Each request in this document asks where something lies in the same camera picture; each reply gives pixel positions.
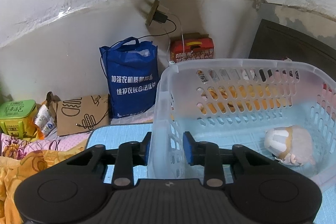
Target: translucent laundry basket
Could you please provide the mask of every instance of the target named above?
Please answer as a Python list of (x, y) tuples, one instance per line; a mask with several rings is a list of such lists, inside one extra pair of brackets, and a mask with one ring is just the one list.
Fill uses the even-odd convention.
[[(336, 183), (336, 83), (320, 69), (291, 61), (214, 59), (167, 68), (157, 87), (148, 177), (203, 179), (189, 166), (183, 132), (231, 149), (245, 145), (272, 158), (264, 136), (275, 127), (301, 126), (314, 142), (315, 165), (290, 166), (322, 190)], [(229, 166), (223, 166), (232, 182)]]

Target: bag handle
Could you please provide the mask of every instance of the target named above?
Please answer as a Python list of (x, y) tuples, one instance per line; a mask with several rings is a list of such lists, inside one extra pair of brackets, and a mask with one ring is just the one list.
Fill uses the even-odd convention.
[(139, 46), (139, 44), (140, 44), (140, 42), (139, 42), (139, 39), (137, 39), (137, 38), (135, 38), (135, 37), (129, 37), (129, 38), (126, 38), (125, 40), (123, 40), (123, 41), (119, 41), (119, 42), (117, 42), (116, 44), (114, 44), (114, 45), (112, 45), (111, 46), (111, 50), (117, 50), (117, 49), (119, 49), (123, 44), (126, 44), (126, 43), (128, 43), (128, 42), (131, 42), (131, 41), (135, 41), (135, 45), (136, 46)]

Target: light blue mat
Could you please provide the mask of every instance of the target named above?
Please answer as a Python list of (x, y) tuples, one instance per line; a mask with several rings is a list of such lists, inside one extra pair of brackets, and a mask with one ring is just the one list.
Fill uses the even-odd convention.
[[(142, 141), (148, 131), (152, 131), (152, 124), (130, 124), (123, 126), (106, 126), (93, 131), (88, 140), (87, 147), (104, 144), (106, 149), (118, 148), (120, 144), (130, 141)], [(114, 165), (108, 165), (105, 183), (111, 183)], [(147, 178), (147, 167), (136, 166), (134, 170), (134, 183), (139, 178)], [(314, 221), (315, 224), (336, 224), (336, 186), (323, 193), (322, 206)]]

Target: blue tote bag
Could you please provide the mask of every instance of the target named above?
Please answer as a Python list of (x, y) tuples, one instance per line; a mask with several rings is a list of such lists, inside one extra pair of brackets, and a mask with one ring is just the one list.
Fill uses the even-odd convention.
[[(125, 45), (131, 41), (135, 44)], [(153, 106), (159, 82), (157, 46), (129, 37), (99, 50), (108, 80), (112, 117), (140, 114)], [(146, 56), (130, 51), (145, 51)]]

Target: orange patterned fabric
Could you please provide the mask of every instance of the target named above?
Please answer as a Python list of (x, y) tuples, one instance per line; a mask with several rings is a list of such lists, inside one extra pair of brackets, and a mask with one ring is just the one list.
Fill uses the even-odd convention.
[(15, 190), (23, 180), (83, 151), (86, 142), (68, 151), (30, 152), (22, 160), (0, 157), (0, 224), (23, 223), (14, 204)]

